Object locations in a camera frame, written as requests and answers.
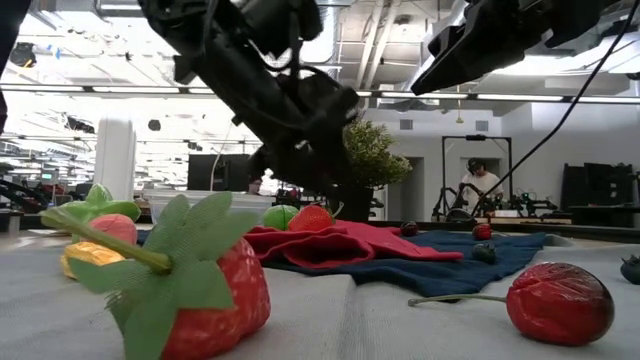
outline desk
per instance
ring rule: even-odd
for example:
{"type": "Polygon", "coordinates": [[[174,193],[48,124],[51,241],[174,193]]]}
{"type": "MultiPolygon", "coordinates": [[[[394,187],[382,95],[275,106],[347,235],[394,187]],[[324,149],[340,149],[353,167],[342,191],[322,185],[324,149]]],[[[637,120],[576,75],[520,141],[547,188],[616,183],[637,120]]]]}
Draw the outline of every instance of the desk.
{"type": "MultiPolygon", "coordinates": [[[[479,224],[486,224],[489,222],[487,218],[476,218],[479,224]]],[[[492,224],[561,224],[572,225],[571,219],[553,219],[553,218],[491,218],[492,224]]]]}

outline strawberry leaves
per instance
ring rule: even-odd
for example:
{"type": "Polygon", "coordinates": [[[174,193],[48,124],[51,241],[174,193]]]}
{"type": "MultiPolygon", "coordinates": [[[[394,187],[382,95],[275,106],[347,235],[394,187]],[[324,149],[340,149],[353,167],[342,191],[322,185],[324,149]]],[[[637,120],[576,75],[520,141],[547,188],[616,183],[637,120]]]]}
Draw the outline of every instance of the strawberry leaves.
{"type": "MultiPolygon", "coordinates": [[[[104,205],[109,198],[108,191],[96,190],[87,200],[104,205]]],[[[143,248],[91,228],[73,206],[44,211],[42,222],[132,259],[104,266],[69,259],[69,264],[90,291],[109,294],[107,309],[124,337],[126,358],[157,360],[179,309],[234,306],[217,260],[255,226],[258,216],[228,213],[231,202],[231,193],[218,193],[189,208],[186,197],[176,196],[143,248]]]]}
{"type": "Polygon", "coordinates": [[[98,266],[70,258],[69,266],[78,281],[95,294],[135,288],[152,275],[148,267],[134,260],[98,266]]]}
{"type": "Polygon", "coordinates": [[[160,359],[177,313],[169,288],[138,303],[124,326],[125,358],[160,359]]]}
{"type": "Polygon", "coordinates": [[[181,309],[226,309],[233,307],[227,280],[215,261],[197,261],[176,269],[176,306],[181,309]]]}

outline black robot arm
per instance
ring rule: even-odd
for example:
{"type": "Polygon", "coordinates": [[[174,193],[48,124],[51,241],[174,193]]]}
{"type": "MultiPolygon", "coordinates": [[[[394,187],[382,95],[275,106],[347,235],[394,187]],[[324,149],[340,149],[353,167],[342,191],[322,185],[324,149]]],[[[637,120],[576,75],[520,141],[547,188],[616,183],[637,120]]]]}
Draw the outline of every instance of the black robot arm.
{"type": "Polygon", "coordinates": [[[263,143],[252,171],[327,194],[349,182],[342,131],[356,115],[356,92],[301,66],[302,42],[322,32],[314,0],[139,0],[155,32],[180,55],[176,81],[198,76],[263,143]],[[291,49],[288,74],[260,53],[291,49]],[[301,70],[313,74],[299,79],[301,70]]]}
{"type": "Polygon", "coordinates": [[[515,64],[543,35],[553,48],[584,34],[602,11],[621,0],[466,0],[465,23],[445,28],[429,43],[435,57],[411,86],[424,94],[462,84],[515,64]]]}
{"type": "MultiPolygon", "coordinates": [[[[31,5],[31,0],[13,0],[2,4],[2,12],[0,12],[0,34],[2,34],[0,36],[0,75],[4,74],[11,50],[18,39],[20,24],[27,16],[29,5],[31,5]]],[[[8,111],[4,95],[0,92],[0,135],[4,132],[8,111]]]]}

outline cherry stem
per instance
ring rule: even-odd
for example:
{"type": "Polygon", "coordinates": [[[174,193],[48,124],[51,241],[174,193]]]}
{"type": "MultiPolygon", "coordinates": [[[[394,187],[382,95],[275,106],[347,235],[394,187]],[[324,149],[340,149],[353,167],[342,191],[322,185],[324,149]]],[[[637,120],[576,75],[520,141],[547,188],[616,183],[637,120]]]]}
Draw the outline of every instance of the cherry stem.
{"type": "Polygon", "coordinates": [[[478,294],[460,294],[460,295],[434,296],[434,297],[423,298],[423,299],[411,299],[411,300],[409,300],[409,306],[416,306],[418,304],[434,302],[434,301],[464,300],[464,299],[478,299],[478,300],[498,301],[498,302],[501,302],[501,303],[506,303],[507,302],[507,298],[505,298],[505,297],[489,296],[489,295],[478,295],[478,294]]]}
{"type": "Polygon", "coordinates": [[[333,218],[335,219],[336,216],[338,216],[338,214],[340,214],[340,211],[342,211],[342,208],[344,207],[344,203],[342,201],[340,201],[340,206],[338,206],[338,210],[336,211],[335,214],[333,214],[333,218]]]}

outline blue towel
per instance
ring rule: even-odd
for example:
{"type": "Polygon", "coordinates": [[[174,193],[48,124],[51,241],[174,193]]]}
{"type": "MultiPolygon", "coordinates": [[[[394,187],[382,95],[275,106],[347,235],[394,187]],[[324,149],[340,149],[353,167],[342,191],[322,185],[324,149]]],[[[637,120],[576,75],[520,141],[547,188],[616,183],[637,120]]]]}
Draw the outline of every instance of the blue towel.
{"type": "MultiPolygon", "coordinates": [[[[146,239],[146,233],[148,232],[140,232],[140,243],[146,239]]],[[[420,296],[473,294],[490,282],[498,281],[524,268],[542,249],[545,238],[545,234],[494,235],[497,255],[495,265],[471,259],[471,250],[479,243],[471,234],[429,231],[406,240],[438,251],[461,252],[464,259],[456,262],[380,259],[323,270],[305,269],[284,262],[268,262],[263,266],[310,276],[348,274],[357,284],[382,281],[411,290],[420,296]]]]}

